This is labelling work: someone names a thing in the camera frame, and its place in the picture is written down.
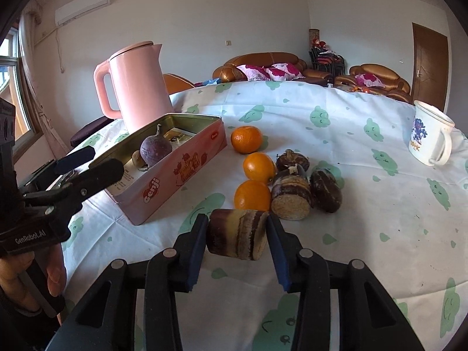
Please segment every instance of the white mug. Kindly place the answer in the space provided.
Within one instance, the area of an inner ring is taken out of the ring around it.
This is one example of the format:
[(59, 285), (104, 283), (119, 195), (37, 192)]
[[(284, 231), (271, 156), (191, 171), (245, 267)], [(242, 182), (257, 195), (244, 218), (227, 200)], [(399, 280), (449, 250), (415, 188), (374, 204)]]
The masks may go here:
[(409, 150), (427, 166), (447, 163), (452, 152), (450, 132), (455, 123), (436, 107), (419, 100), (414, 101), (416, 115), (409, 140)]

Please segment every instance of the human hand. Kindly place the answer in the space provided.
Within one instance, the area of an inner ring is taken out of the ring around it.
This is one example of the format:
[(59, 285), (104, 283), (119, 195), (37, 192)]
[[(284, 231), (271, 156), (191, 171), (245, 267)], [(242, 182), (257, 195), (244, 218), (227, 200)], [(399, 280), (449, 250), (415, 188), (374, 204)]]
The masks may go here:
[[(29, 268), (33, 260), (34, 252), (0, 258), (0, 286), (12, 302), (31, 312), (39, 310), (39, 304), (19, 280), (18, 275)], [(61, 244), (49, 248), (46, 260), (47, 287), (50, 294), (57, 297), (66, 284)]]

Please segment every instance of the metal bolt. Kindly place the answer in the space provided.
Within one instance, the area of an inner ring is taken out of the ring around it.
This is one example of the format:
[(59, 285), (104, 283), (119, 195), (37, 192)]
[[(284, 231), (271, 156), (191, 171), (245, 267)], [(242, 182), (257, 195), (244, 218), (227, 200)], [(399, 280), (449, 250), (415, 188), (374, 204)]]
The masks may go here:
[(309, 248), (303, 248), (299, 251), (299, 255), (303, 258), (309, 259), (314, 255), (314, 253)]
[(162, 255), (169, 259), (170, 257), (174, 257), (175, 255), (177, 255), (177, 251), (174, 250), (174, 248), (166, 248), (162, 251)]
[(364, 267), (366, 266), (366, 265), (364, 264), (364, 261), (359, 260), (359, 259), (355, 259), (355, 260), (351, 261), (351, 265), (352, 265), (353, 268), (355, 268), (355, 269), (364, 269)]
[(123, 267), (123, 260), (122, 259), (116, 259), (113, 262), (111, 262), (111, 267), (112, 269), (120, 269)]

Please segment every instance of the white wall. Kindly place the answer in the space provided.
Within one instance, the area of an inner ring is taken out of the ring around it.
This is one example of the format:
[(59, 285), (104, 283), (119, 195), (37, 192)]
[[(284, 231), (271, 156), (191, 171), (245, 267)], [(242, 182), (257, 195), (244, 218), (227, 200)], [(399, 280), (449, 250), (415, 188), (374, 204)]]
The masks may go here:
[(445, 12), (421, 0), (308, 2), (311, 27), (320, 29), (320, 39), (345, 58), (348, 69), (358, 64), (378, 63), (394, 70), (412, 85), (412, 22), (446, 35), (450, 55), (451, 33)]
[(468, 36), (450, 9), (447, 19), (452, 43), (452, 85), (447, 115), (458, 129), (468, 135)]
[[(69, 1), (45, 5), (38, 37), (54, 28), (55, 9)], [(124, 46), (162, 43), (162, 71), (200, 82), (237, 55), (286, 51), (307, 60), (308, 29), (307, 0), (113, 0), (58, 30), (65, 73), (55, 34), (36, 46), (39, 99), (68, 142), (102, 116), (93, 71)]]
[(23, 178), (41, 167), (51, 159), (55, 159), (44, 136), (40, 137), (15, 163), (16, 180)]

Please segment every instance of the pillow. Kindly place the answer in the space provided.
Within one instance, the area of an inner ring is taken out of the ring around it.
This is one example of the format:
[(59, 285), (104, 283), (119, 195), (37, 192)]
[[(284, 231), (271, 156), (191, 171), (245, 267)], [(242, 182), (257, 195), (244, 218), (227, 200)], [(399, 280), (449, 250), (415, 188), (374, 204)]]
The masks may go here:
[(297, 69), (297, 67), (294, 66), (292, 63), (277, 63), (273, 64), (272, 67), (282, 70), (286, 74), (288, 74), (289, 77), (286, 80), (296, 80), (304, 77)]
[(382, 81), (374, 74), (359, 74), (354, 78), (357, 81), (357, 85), (365, 85), (367, 87), (385, 87), (385, 84), (383, 84)]
[(276, 67), (269, 67), (265, 69), (270, 75), (270, 79), (277, 82), (284, 82), (285, 80), (291, 80), (291, 76), (286, 74), (283, 70), (277, 69)]
[(261, 67), (253, 66), (251, 64), (243, 64), (237, 66), (237, 69), (245, 74), (249, 82), (252, 80), (271, 80), (267, 72)]

